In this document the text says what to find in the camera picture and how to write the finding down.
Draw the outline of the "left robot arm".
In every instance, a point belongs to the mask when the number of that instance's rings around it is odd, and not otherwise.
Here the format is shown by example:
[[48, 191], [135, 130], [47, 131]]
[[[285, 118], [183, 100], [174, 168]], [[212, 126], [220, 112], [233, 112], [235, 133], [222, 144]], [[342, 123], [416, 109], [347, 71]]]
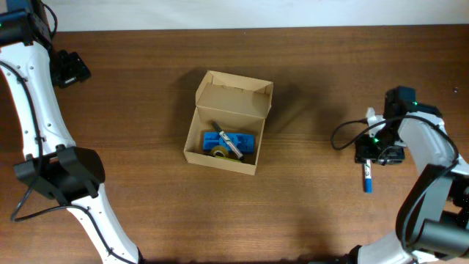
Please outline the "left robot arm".
[[78, 147], [54, 89], [90, 78], [76, 53], [57, 51], [53, 10], [43, 1], [1, 2], [1, 74], [10, 90], [23, 139], [15, 176], [28, 189], [10, 219], [21, 222], [58, 210], [79, 221], [103, 263], [143, 263], [108, 201], [106, 174], [96, 151]]

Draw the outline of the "blue plastic case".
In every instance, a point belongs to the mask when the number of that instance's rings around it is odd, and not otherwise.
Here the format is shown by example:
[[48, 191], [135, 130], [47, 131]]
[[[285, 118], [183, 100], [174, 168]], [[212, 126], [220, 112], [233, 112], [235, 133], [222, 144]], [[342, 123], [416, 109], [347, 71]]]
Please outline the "blue plastic case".
[[[247, 133], [227, 133], [226, 134], [236, 148], [242, 154], [252, 154], [254, 153], [255, 147], [255, 136]], [[203, 151], [209, 152], [216, 146], [223, 146], [229, 152], [232, 149], [228, 144], [221, 138], [217, 132], [204, 132], [203, 135]]]

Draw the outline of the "brown cardboard box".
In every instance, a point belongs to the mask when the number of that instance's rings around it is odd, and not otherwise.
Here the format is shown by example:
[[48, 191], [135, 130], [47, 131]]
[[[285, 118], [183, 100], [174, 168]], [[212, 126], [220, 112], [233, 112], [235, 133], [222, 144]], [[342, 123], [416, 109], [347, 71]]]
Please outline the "brown cardboard box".
[[[187, 162], [254, 175], [272, 97], [272, 81], [207, 71], [196, 91], [196, 108], [183, 150]], [[203, 135], [215, 131], [213, 121], [227, 133], [254, 135], [254, 153], [243, 154], [244, 161], [236, 163], [203, 151]]]

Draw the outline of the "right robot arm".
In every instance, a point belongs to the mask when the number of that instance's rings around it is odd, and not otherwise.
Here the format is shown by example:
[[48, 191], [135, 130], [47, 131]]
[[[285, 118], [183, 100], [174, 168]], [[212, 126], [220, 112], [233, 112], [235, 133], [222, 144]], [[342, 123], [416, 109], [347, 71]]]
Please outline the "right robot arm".
[[351, 140], [363, 183], [372, 190], [371, 165], [400, 164], [410, 152], [418, 179], [396, 217], [394, 231], [358, 245], [332, 263], [430, 263], [468, 258], [468, 163], [435, 106], [419, 103], [413, 88], [385, 94], [383, 114], [368, 108], [367, 127]]

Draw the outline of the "yellow tape roll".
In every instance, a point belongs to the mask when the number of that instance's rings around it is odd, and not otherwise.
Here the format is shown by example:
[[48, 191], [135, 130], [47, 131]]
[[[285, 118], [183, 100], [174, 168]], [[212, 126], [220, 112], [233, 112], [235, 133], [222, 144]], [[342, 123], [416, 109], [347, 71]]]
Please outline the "yellow tape roll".
[[222, 157], [222, 158], [228, 158], [229, 157], [229, 151], [222, 145], [217, 145], [214, 146], [211, 151], [210, 155], [213, 157]]

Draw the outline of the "blue white marker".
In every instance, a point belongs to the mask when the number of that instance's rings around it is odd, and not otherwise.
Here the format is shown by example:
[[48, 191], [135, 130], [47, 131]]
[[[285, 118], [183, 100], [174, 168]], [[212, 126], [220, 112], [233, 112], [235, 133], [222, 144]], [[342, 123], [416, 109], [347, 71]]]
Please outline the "blue white marker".
[[363, 189], [367, 194], [371, 194], [373, 192], [371, 166], [372, 163], [370, 160], [366, 160], [363, 164]]

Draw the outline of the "yellow highlighter marker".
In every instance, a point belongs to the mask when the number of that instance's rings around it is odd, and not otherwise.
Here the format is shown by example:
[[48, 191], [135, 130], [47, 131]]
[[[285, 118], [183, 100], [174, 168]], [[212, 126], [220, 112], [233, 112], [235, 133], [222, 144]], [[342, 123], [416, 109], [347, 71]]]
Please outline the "yellow highlighter marker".
[[242, 163], [242, 161], [240, 161], [238, 159], [227, 158], [227, 157], [223, 157], [223, 156], [214, 156], [214, 158], [225, 160], [225, 161], [236, 162], [236, 163]]

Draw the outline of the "black white marker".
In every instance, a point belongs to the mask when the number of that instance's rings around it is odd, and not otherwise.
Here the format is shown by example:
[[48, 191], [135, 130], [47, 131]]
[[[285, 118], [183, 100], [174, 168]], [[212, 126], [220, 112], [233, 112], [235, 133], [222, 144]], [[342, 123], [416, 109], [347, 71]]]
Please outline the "black white marker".
[[225, 143], [229, 146], [232, 152], [237, 156], [240, 161], [244, 161], [245, 157], [240, 152], [240, 150], [236, 147], [236, 145], [232, 142], [232, 140], [227, 136], [226, 132], [219, 126], [219, 124], [215, 121], [211, 123], [213, 128], [217, 131], [219, 136], [225, 141]]

